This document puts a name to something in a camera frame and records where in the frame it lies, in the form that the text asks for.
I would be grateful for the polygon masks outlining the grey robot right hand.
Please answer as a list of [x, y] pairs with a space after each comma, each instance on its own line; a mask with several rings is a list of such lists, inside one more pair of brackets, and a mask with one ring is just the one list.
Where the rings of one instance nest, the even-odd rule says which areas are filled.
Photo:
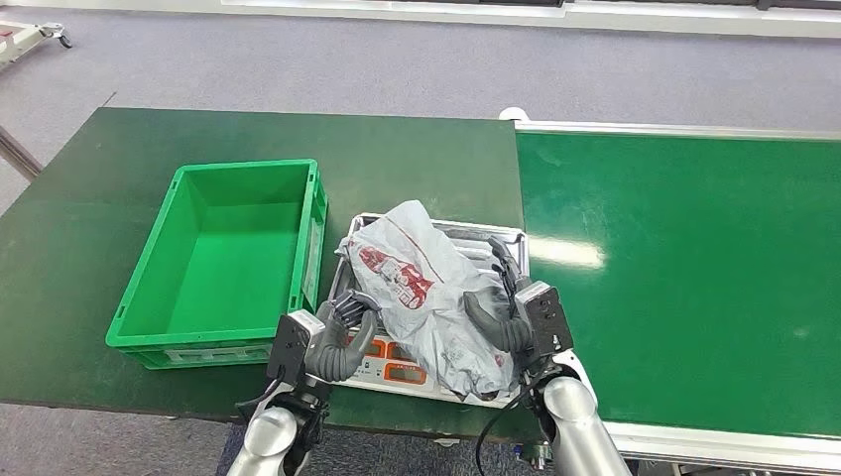
[[494, 312], [489, 312], [480, 303], [478, 292], [465, 291], [462, 295], [465, 312], [479, 332], [497, 349], [508, 353], [526, 351], [533, 346], [534, 332], [531, 324], [520, 316], [515, 295], [529, 287], [533, 280], [522, 272], [505, 242], [492, 236], [488, 243], [498, 260], [492, 269], [501, 280], [507, 304], [505, 307], [496, 306]]

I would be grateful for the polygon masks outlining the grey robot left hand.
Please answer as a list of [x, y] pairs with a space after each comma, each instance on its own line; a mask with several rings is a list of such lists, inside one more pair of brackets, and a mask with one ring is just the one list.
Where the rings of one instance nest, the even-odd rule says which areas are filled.
[[381, 310], [373, 297], [353, 289], [323, 302], [315, 317], [324, 329], [306, 351], [306, 372], [325, 382], [352, 377], [373, 342]]

